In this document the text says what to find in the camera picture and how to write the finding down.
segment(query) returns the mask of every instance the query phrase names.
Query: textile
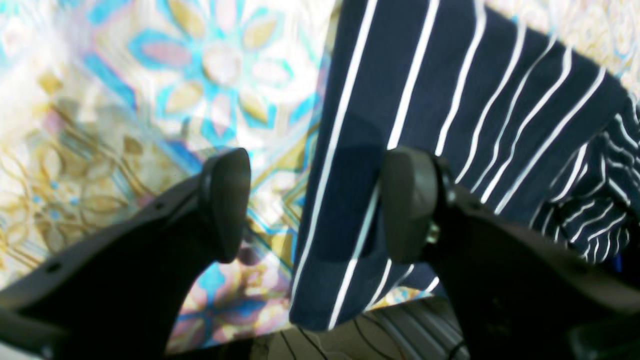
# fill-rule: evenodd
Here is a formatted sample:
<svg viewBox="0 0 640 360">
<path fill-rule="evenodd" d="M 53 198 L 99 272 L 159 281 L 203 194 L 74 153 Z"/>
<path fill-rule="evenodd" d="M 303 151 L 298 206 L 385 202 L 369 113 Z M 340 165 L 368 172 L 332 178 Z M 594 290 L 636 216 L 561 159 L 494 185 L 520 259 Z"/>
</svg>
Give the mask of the textile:
<svg viewBox="0 0 640 360">
<path fill-rule="evenodd" d="M 556 32 L 640 95 L 635 1 L 489 5 Z M 131 216 L 216 146 L 242 145 L 255 173 L 242 256 L 194 284 L 168 351 L 287 327 L 292 249 L 339 13 L 332 0 L 1 0 L 0 287 Z M 210 45 L 212 63 L 231 72 L 198 74 Z M 216 51 L 229 48 L 230 56 Z M 224 76 L 238 69 L 240 81 Z M 398 288 L 374 307 L 427 295 Z"/>
<path fill-rule="evenodd" d="M 626 217 L 640 210 L 635 160 L 603 173 L 593 191 L 572 192 L 588 142 L 614 118 L 619 129 L 608 135 L 638 154 L 637 139 L 623 136 L 640 130 L 634 104 L 603 67 L 481 1 L 345 3 L 300 227 L 291 322 L 332 329 L 406 285 L 412 272 L 418 289 L 437 289 L 428 266 L 392 264 L 385 250 L 378 176 L 384 151 L 399 145 L 446 158 L 457 183 L 514 222 L 529 223 L 547 201 L 575 211 L 570 197 L 608 189 L 605 213 L 587 215 L 577 229 L 563 224 L 573 246 L 599 236 L 604 248 L 616 224 L 636 228 Z M 563 171 L 576 152 L 574 170 Z M 585 169 L 585 179 L 600 174 Z M 601 229 L 598 220 L 613 222 Z M 585 256 L 600 256 L 584 247 Z"/>
</svg>

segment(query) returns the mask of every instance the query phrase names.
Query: patterned cloth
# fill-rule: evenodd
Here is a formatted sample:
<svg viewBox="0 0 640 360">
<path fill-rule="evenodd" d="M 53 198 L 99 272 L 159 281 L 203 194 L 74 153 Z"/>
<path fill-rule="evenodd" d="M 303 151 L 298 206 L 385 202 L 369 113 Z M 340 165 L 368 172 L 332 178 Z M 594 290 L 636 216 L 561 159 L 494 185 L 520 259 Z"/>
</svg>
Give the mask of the patterned cloth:
<svg viewBox="0 0 640 360">
<path fill-rule="evenodd" d="M 489 4 L 555 31 L 640 95 L 636 1 Z M 194 284 L 168 351 L 287 327 L 339 10 L 334 0 L 0 0 L 0 286 L 131 216 L 217 148 L 243 146 L 254 175 L 246 243 Z M 397 289 L 376 307 L 426 295 Z"/>
</svg>

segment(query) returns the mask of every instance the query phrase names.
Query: navy striped cloth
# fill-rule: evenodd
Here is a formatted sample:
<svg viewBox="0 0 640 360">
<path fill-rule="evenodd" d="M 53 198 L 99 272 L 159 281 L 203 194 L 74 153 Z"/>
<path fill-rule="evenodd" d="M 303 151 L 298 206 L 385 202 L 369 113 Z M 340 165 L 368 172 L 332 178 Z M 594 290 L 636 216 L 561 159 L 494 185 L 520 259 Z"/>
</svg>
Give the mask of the navy striped cloth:
<svg viewBox="0 0 640 360">
<path fill-rule="evenodd" d="M 637 231 L 635 103 L 605 69 L 480 0 L 345 0 L 291 322 L 327 330 L 396 286 L 441 291 L 428 265 L 387 256 L 377 181 L 398 145 L 447 158 L 496 214 L 612 258 Z"/>
</svg>

